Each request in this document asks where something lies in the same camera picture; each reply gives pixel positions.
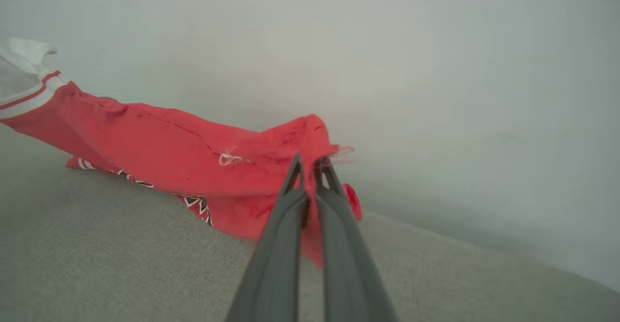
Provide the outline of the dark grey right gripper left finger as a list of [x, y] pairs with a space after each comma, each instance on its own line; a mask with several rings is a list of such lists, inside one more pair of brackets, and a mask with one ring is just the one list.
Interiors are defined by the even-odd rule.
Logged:
[[232, 300], [227, 322], [296, 322], [309, 197], [297, 154]]

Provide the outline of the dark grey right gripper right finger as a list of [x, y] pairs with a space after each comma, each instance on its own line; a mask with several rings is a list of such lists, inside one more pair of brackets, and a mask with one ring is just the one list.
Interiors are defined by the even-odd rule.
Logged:
[[328, 157], [314, 165], [327, 322], [396, 322], [395, 309]]

